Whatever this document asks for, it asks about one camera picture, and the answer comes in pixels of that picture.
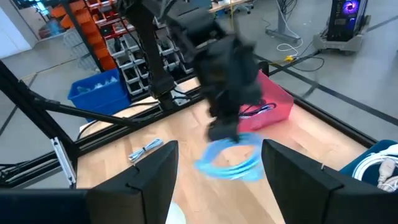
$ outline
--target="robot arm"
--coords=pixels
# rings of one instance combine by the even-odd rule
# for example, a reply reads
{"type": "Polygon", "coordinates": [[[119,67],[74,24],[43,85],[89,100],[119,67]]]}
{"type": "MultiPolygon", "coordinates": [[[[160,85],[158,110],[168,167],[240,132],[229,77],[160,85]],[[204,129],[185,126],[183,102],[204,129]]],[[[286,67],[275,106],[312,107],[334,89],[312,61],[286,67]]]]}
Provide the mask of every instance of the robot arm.
{"type": "Polygon", "coordinates": [[[165,108],[172,103],[174,80],[164,69],[157,50],[152,21],[165,22],[172,39],[188,62],[193,62],[203,95],[216,119],[209,125],[211,141],[232,138],[238,141],[239,109],[256,104],[261,90],[256,83],[258,67],[252,57],[253,46],[236,34],[227,34],[207,9],[182,0],[123,0],[122,15],[136,28],[151,70],[150,92],[165,108]]]}

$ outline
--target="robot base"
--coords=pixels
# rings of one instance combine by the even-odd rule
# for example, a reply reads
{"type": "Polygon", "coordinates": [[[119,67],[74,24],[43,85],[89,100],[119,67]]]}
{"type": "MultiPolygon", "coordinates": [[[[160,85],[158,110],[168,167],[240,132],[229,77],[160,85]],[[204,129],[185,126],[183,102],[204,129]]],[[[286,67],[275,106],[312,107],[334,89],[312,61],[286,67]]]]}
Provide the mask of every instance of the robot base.
{"type": "Polygon", "coordinates": [[[363,36],[368,31],[371,16],[365,16],[365,23],[362,26],[358,34],[347,42],[342,41],[328,41],[324,32],[315,34],[313,36],[313,46],[318,50],[336,49],[345,53],[345,55],[351,55],[360,50],[363,36]]]}

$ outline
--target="coiled cable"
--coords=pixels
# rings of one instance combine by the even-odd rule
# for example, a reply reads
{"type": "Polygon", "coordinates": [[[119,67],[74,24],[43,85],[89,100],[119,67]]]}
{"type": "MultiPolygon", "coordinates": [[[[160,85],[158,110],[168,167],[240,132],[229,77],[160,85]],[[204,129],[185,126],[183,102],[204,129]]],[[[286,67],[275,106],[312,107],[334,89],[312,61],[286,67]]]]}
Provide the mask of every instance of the coiled cable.
{"type": "Polygon", "coordinates": [[[241,133],[239,134],[239,143],[235,143],[230,139],[213,141],[205,149],[203,157],[195,162],[195,167],[200,172],[218,179],[259,180],[264,175],[261,162],[262,140],[263,137],[258,134],[241,133]],[[229,147],[245,145],[254,146],[253,154],[246,161],[231,167],[215,167],[211,164],[221,151],[229,147]]]}
{"type": "Polygon", "coordinates": [[[163,144],[163,141],[161,139],[154,139],[152,142],[150,142],[148,145],[144,146],[142,149],[133,152],[129,155],[129,160],[130,162],[136,162],[142,155],[143,153],[156,148],[157,146],[160,146],[163,144]]]}
{"type": "Polygon", "coordinates": [[[378,153],[369,154],[364,160],[362,160],[353,172],[353,177],[357,180],[362,180],[362,176],[365,171],[373,165],[381,164],[385,159],[390,158],[398,165],[398,144],[388,147],[386,150],[378,153]]]}

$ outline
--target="blue bin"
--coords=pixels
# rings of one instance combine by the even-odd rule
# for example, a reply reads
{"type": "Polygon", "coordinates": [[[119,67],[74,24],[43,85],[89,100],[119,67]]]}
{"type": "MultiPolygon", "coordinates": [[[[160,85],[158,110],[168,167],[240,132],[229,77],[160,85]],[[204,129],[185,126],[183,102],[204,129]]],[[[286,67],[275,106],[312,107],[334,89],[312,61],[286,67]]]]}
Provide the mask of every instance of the blue bin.
{"type": "Polygon", "coordinates": [[[68,100],[72,101],[79,109],[107,115],[115,114],[130,105],[126,89],[123,88],[123,84],[120,82],[117,69],[108,70],[76,81],[70,88],[68,100]],[[110,82],[112,77],[117,81],[105,85],[105,82],[110,82]],[[98,83],[104,86],[94,89],[98,83]],[[88,88],[91,91],[80,93],[78,87],[88,88]]]}
{"type": "Polygon", "coordinates": [[[126,94],[125,88],[123,88],[119,79],[119,71],[115,68],[74,82],[70,88],[68,100],[72,101],[77,108],[92,110],[93,108],[120,99],[126,94]],[[112,77],[117,79],[117,82],[94,89],[97,83],[104,85],[105,81],[110,81],[112,77]],[[88,88],[91,91],[80,93],[78,87],[88,88]]]}
{"type": "MultiPolygon", "coordinates": [[[[90,111],[97,112],[100,114],[112,115],[112,114],[115,114],[115,113],[127,108],[129,105],[130,105],[130,101],[126,94],[122,98],[116,99],[107,104],[93,108],[90,111]]],[[[92,122],[93,120],[94,119],[87,118],[88,122],[92,122]]]]}
{"type": "MultiPolygon", "coordinates": [[[[372,146],[370,149],[368,149],[366,152],[364,152],[363,154],[358,156],[356,159],[354,159],[352,162],[350,162],[347,166],[343,167],[340,170],[340,173],[348,175],[348,176],[352,176],[353,172],[355,170],[355,167],[363,159],[365,159],[366,156],[368,156],[370,153],[380,152],[380,151],[385,150],[388,147],[395,145],[395,144],[397,144],[397,143],[395,141],[391,141],[391,140],[379,141],[374,146],[372,146]]],[[[379,178],[379,168],[380,168],[380,165],[374,165],[374,166],[369,167],[363,174],[362,181],[366,182],[368,184],[377,186],[377,180],[379,178]]],[[[394,173],[392,174],[392,176],[396,176],[396,175],[398,175],[398,169],[395,169],[394,173]]]]}

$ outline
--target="teal object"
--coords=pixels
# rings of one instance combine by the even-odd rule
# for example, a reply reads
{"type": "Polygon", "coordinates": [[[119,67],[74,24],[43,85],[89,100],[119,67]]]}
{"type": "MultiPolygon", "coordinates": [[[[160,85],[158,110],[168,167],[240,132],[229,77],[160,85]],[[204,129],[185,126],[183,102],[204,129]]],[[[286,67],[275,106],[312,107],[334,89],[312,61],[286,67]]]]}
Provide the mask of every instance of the teal object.
{"type": "Polygon", "coordinates": [[[263,137],[254,133],[239,134],[239,143],[230,139],[222,139],[211,142],[205,149],[200,160],[195,162],[195,167],[202,173],[217,179],[256,181],[264,176],[264,168],[261,161],[261,148],[263,137]],[[231,167],[215,167],[211,163],[221,151],[233,146],[253,145],[254,151],[249,159],[231,167]]]}

